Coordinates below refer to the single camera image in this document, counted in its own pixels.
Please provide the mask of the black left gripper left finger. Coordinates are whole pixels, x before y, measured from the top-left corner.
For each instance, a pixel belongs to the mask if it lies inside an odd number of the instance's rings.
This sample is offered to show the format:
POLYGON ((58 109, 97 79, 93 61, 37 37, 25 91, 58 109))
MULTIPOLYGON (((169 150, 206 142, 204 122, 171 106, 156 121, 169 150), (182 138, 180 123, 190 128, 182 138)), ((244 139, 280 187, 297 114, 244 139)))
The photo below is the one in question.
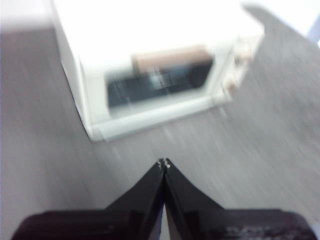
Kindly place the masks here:
POLYGON ((102 209, 47 211, 25 218, 14 240, 147 240, 160 227, 163 160, 113 203, 102 209))

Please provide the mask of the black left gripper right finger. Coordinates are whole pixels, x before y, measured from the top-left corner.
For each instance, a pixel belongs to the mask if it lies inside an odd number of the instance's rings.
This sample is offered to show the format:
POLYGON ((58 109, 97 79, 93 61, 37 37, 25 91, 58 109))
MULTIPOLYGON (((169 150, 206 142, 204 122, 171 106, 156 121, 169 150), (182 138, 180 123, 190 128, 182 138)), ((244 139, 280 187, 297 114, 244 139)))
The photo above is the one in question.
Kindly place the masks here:
POLYGON ((311 240, 298 213, 281 209, 226 209, 194 186, 168 159, 165 206, 183 240, 311 240))

